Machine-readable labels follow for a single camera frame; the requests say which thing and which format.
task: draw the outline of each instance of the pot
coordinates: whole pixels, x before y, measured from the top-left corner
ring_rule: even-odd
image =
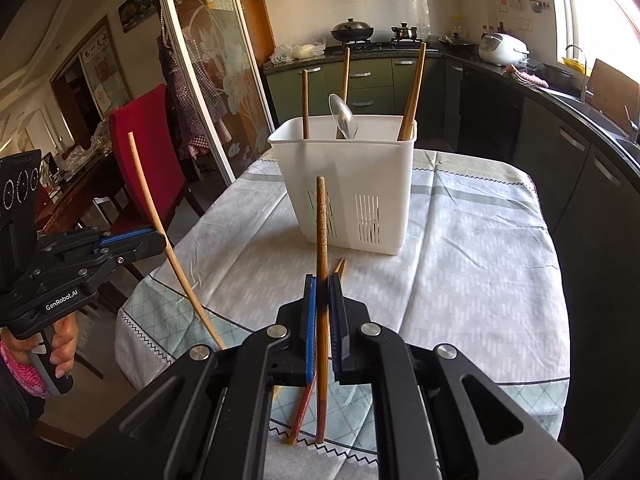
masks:
[[[342,42],[365,41],[373,35],[373,27],[369,23],[354,22],[353,18],[348,18],[346,22],[336,25],[331,35]]]
[[[541,63],[536,68],[536,75],[544,79],[553,90],[568,94],[572,90],[571,74],[557,66]]]
[[[448,46],[451,50],[455,50],[457,52],[472,52],[476,47],[476,44],[473,41],[460,38],[457,34],[454,34],[452,38],[449,36],[443,36],[438,38],[438,41],[443,45]]]
[[[417,40],[418,27],[407,27],[406,23],[400,23],[401,27],[391,27],[392,32],[396,35],[396,40]]]

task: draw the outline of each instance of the sink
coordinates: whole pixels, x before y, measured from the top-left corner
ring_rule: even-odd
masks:
[[[616,142],[636,163],[640,164],[640,146],[626,139],[616,138]]]
[[[547,88],[540,88],[540,90],[571,107],[588,121],[599,127],[599,129],[604,130],[610,137],[616,140],[618,140],[619,137],[626,137],[626,133],[620,126],[611,121],[607,116],[601,114],[590,104],[583,103],[571,95],[556,92],[555,90],[549,90]]]

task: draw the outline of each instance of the cabinet handle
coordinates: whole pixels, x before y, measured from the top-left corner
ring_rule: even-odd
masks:
[[[613,182],[616,186],[620,186],[620,181],[609,173],[609,170],[605,168],[597,158],[593,159],[593,163],[596,165],[596,168],[600,170],[600,173],[607,177],[607,180]]]
[[[581,152],[584,151],[584,146],[580,144],[580,142],[578,142],[577,140],[575,140],[571,135],[569,135],[566,131],[564,131],[562,128],[560,128],[560,135],[562,135],[562,137],[564,138],[564,140],[566,140],[570,145],[575,146],[576,148],[578,148]]]

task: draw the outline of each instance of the wooden chopstick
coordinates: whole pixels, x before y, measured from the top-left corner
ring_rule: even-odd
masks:
[[[326,423],[326,397],[328,388],[329,363],[329,309],[327,305],[327,241],[326,241],[326,191],[324,176],[316,179],[316,222],[317,258],[316,258],[316,364],[318,366],[318,400],[316,442],[324,442],[324,425]]]
[[[309,72],[302,71],[302,138],[309,139]]]
[[[180,266],[180,262],[178,261],[178,258],[175,257],[175,253],[171,247],[169,238],[164,232],[164,227],[162,227],[162,222],[160,221],[160,217],[158,216],[158,212],[156,211],[156,206],[154,205],[154,200],[151,197],[149,186],[146,183],[145,172],[142,169],[142,163],[140,163],[140,156],[138,155],[138,149],[136,147],[136,139],[134,139],[133,137],[133,132],[129,132],[129,147],[131,148],[131,155],[133,156],[133,163],[136,167],[136,174],[138,176],[138,181],[140,182],[140,186],[142,186],[142,194],[145,197],[146,208],[148,209],[149,214],[151,215],[151,220],[154,224],[154,227],[156,228],[156,231],[158,231],[162,236],[164,236],[164,239],[166,240],[164,253],[166,254],[166,257],[169,260],[169,263],[171,264],[171,267],[175,272],[176,278],[178,278],[180,285],[184,289],[184,293],[187,295],[187,298],[189,299],[191,306],[196,311],[196,314],[198,314],[198,317],[200,318],[203,325],[206,327],[209,334],[211,334],[213,341],[215,341],[218,347],[221,350],[223,350],[226,348],[226,345],[224,341],[222,341],[222,338],[220,337],[216,329],[213,328],[213,325],[211,324],[209,317],[207,317],[207,315],[205,314],[204,309],[200,304],[200,300],[198,300],[198,297],[196,296],[195,292],[191,288],[191,285],[189,284],[189,281],[187,280],[187,277],[185,276],[184,271]]]
[[[347,102],[347,88],[349,86],[349,61],[351,59],[351,49],[346,47],[344,49],[344,64],[342,66],[342,93],[340,97],[346,103]],[[340,131],[340,128],[335,129],[335,138],[344,139],[344,135]]]
[[[335,266],[334,274],[337,272],[340,276],[340,280],[342,280],[342,276],[344,275],[344,267],[346,266],[346,261],[344,258],[340,258],[338,264]],[[296,412],[296,417],[293,419],[293,424],[291,425],[291,432],[287,437],[287,444],[293,446],[298,441],[298,434],[300,433],[300,428],[302,428],[302,423],[305,420],[306,410],[308,410],[309,402],[311,401],[311,394],[313,393],[314,387],[316,386],[316,379],[318,378],[318,371],[314,370],[314,376],[311,381],[311,384],[308,384],[305,388],[305,391],[302,393],[302,398],[300,399],[300,404],[298,405],[298,410]]]
[[[411,87],[411,93],[409,94],[406,107],[404,108],[404,116],[402,116],[402,124],[400,125],[398,140],[409,140],[411,138],[412,130],[414,129],[415,111],[417,110],[418,98],[420,97],[420,85],[422,83],[422,70],[424,69],[424,54],[426,48],[427,44],[422,42],[420,44],[418,63],[415,65],[414,82]]]

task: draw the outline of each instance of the hanging clothes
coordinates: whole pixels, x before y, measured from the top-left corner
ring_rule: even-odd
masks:
[[[161,35],[158,37],[158,57],[162,67],[162,74],[167,82],[168,91],[174,102],[175,115],[180,129],[182,142],[179,144],[186,146],[192,158],[205,155],[210,152],[209,141],[207,139],[206,127],[200,120],[200,115],[195,103],[191,99],[184,75],[180,70],[177,56],[171,45],[170,38],[164,27],[164,18],[160,13]],[[204,62],[198,52],[198,47],[191,38],[184,38],[189,53],[191,65],[196,76],[196,81],[207,105],[207,110],[211,121],[216,128],[216,134],[220,143],[226,144],[231,141],[226,126],[222,122],[222,117],[227,114],[226,104],[223,100],[224,91],[217,89],[213,81],[207,74]]]

